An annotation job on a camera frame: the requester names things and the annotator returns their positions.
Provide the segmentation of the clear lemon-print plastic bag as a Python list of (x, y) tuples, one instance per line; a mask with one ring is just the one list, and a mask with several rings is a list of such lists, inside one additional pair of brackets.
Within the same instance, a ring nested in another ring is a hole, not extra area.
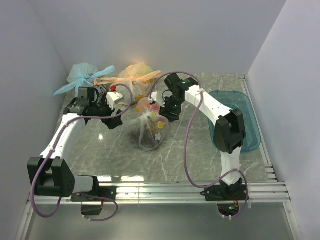
[(134, 131), (142, 134), (144, 131), (149, 131), (152, 135), (153, 140), (155, 141), (155, 150), (159, 145), (164, 141), (168, 135), (170, 129), (170, 123), (166, 117), (163, 117), (158, 112), (144, 113), (140, 115), (136, 110), (136, 115), (134, 119), (130, 119), (124, 123), (124, 136), (128, 140), (128, 143), (131, 147), (137, 149), (130, 141), (129, 133)]

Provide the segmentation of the red fake pepper bunch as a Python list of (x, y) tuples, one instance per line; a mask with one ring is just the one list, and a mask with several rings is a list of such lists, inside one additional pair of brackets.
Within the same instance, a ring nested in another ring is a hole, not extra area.
[(160, 105), (158, 103), (150, 104), (147, 97), (140, 99), (136, 105), (136, 111), (140, 115), (151, 112), (158, 112), (159, 110)]

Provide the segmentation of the dark red fake grapes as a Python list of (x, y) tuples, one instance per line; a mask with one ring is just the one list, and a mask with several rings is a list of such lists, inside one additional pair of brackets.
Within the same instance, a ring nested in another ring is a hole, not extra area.
[(156, 143), (148, 130), (143, 133), (131, 131), (128, 136), (133, 146), (141, 151), (151, 151), (156, 147)]

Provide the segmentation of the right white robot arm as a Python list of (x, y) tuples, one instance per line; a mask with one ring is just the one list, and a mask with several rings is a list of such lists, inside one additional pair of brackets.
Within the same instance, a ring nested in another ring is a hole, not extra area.
[(209, 185), (196, 184), (188, 171), (187, 159), (183, 160), (184, 170), (189, 182), (202, 189), (201, 195), (209, 201), (233, 201), (248, 199), (248, 182), (240, 171), (240, 155), (246, 138), (245, 121), (242, 111), (231, 109), (209, 93), (199, 79), (189, 74), (187, 79), (181, 79), (179, 72), (169, 72), (162, 75), (170, 97), (149, 95), (149, 101), (160, 104), (160, 115), (170, 122), (179, 120), (182, 104), (188, 102), (196, 107), (195, 112), (202, 112), (214, 125), (213, 142), (221, 155), (221, 176)]

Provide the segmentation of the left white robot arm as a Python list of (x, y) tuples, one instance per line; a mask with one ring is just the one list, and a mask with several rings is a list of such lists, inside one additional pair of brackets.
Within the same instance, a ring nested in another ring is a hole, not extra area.
[(122, 99), (123, 95), (116, 92), (115, 87), (104, 95), (93, 87), (79, 89), (78, 96), (65, 107), (60, 126), (48, 147), (27, 163), (32, 196), (67, 198), (82, 192), (89, 201), (100, 197), (97, 178), (73, 174), (68, 161), (89, 120), (99, 119), (111, 130), (122, 125), (122, 111), (115, 110)]

